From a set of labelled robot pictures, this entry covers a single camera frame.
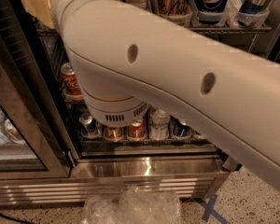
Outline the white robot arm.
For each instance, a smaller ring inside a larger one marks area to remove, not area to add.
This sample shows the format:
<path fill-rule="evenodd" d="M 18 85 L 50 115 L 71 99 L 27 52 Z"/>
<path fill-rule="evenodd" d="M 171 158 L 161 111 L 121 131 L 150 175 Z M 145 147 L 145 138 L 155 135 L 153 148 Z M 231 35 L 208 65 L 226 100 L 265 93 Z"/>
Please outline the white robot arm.
<path fill-rule="evenodd" d="M 279 63 L 117 0 L 21 3 L 51 19 L 96 120 L 128 126 L 154 105 L 280 192 Z"/>

